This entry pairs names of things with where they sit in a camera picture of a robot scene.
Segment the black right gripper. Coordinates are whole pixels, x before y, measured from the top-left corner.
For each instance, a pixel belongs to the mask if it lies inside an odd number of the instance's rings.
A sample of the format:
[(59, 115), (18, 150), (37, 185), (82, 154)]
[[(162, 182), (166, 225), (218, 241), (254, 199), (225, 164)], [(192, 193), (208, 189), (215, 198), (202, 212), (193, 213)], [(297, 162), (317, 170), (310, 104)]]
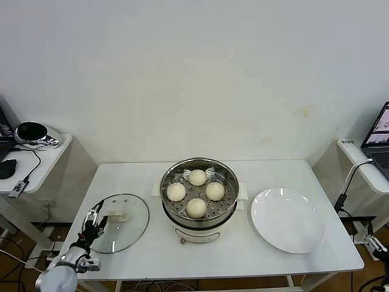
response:
[(373, 236), (373, 226), (372, 224), (366, 224), (363, 228), (363, 244), (365, 245), (367, 251), (372, 254), (376, 250), (376, 258), (383, 263), (388, 263), (389, 253), (387, 248), (380, 248), (380, 245), (377, 243), (377, 238)]

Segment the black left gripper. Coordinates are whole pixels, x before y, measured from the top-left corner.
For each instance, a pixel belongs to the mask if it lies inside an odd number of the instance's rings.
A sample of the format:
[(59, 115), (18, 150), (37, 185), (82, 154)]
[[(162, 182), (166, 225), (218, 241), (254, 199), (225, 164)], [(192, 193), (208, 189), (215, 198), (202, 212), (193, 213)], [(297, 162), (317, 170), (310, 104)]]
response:
[(94, 240), (104, 233), (108, 216), (105, 215), (100, 222), (98, 222), (98, 215), (103, 207), (104, 200), (98, 202), (86, 215), (86, 223), (84, 229), (79, 234), (78, 239), (85, 245), (92, 245)]

